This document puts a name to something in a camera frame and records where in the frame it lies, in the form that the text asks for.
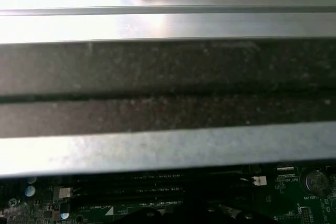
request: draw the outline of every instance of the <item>capacitor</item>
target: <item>capacitor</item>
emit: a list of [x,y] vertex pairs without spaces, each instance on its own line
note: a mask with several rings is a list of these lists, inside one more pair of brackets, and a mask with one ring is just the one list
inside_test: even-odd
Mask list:
[[37,177],[31,177],[31,178],[27,178],[27,183],[28,184],[33,184],[35,183],[37,180]]
[[327,197],[331,193],[329,178],[325,173],[319,170],[311,170],[308,172],[304,184],[306,190],[317,197]]
[[36,189],[34,186],[27,186],[27,188],[25,189],[25,195],[27,197],[31,197],[35,194]]
[[59,205],[59,214],[61,219],[68,219],[71,213],[71,204],[69,202],[61,203]]

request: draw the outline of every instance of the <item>green circuit board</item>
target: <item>green circuit board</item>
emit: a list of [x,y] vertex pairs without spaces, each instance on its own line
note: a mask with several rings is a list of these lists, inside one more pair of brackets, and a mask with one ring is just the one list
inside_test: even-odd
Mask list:
[[[253,194],[248,198],[237,199],[236,204],[283,224],[336,223],[336,174],[329,176],[330,193],[319,197],[305,188],[302,174],[308,169],[310,168],[303,166],[267,167],[267,185],[253,190]],[[3,208],[0,215],[7,217],[8,224],[105,224],[141,208],[173,211],[176,205],[182,203],[181,199],[129,204],[92,204],[74,209],[66,219],[62,219],[59,204],[63,199],[55,198],[55,189],[58,189],[59,181],[58,178],[37,178],[34,183],[36,197],[22,198],[17,206]]]

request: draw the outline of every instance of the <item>metal rail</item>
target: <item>metal rail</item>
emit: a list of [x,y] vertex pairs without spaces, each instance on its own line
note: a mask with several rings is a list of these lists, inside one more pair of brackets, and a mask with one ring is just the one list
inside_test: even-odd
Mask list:
[[334,158],[336,123],[1,140],[0,176]]
[[336,36],[336,0],[2,0],[0,43]]

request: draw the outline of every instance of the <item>electronic component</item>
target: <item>electronic component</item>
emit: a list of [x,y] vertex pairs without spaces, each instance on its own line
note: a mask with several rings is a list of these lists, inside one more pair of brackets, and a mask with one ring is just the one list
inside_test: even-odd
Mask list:
[[59,211],[53,211],[52,216],[53,216],[52,217],[53,221],[61,220],[61,216],[60,216],[60,212]]
[[76,216],[76,218],[75,218],[75,223],[76,223],[76,224],[83,224],[83,223],[84,223],[83,215],[78,215],[78,216]]
[[24,196],[25,188],[32,185],[26,179],[17,185],[0,180],[0,188],[8,192],[5,200],[0,198],[0,216],[8,224],[113,223],[143,208],[170,215],[191,195],[188,199],[194,202],[206,198],[209,212],[212,207],[236,207],[235,212],[225,210],[231,217],[240,213],[238,206],[246,206],[241,210],[247,215],[240,217],[262,213],[281,224],[336,223],[336,200],[312,192],[320,184],[336,185],[336,173],[324,173],[326,166],[254,166],[44,177],[38,180],[38,188],[34,184],[38,197],[21,198],[15,207],[8,206],[9,199]]
[[267,185],[267,179],[266,179],[266,176],[255,176],[255,177],[252,177],[254,182],[253,184],[255,186],[266,186]]
[[33,196],[33,195],[35,194],[35,192],[36,192],[36,189],[35,189],[34,186],[28,186],[28,187],[26,188],[26,190],[25,190],[25,195],[26,195],[27,197],[31,197],[31,196]]
[[59,190],[59,198],[69,198],[72,195],[72,188],[71,187],[64,187],[60,188]]
[[311,170],[304,181],[306,190],[317,197],[327,197],[331,193],[329,178],[319,170]]
[[71,204],[69,202],[61,203],[59,205],[59,213],[61,219],[68,219],[71,213]]
[[53,213],[51,211],[44,211],[43,212],[43,218],[50,219],[53,216]]
[[37,177],[31,177],[31,178],[28,178],[28,179],[27,179],[27,183],[28,183],[28,184],[33,184],[33,183],[36,182],[36,180],[37,180]]
[[309,208],[308,207],[301,207],[300,210],[301,210],[302,224],[311,224]]

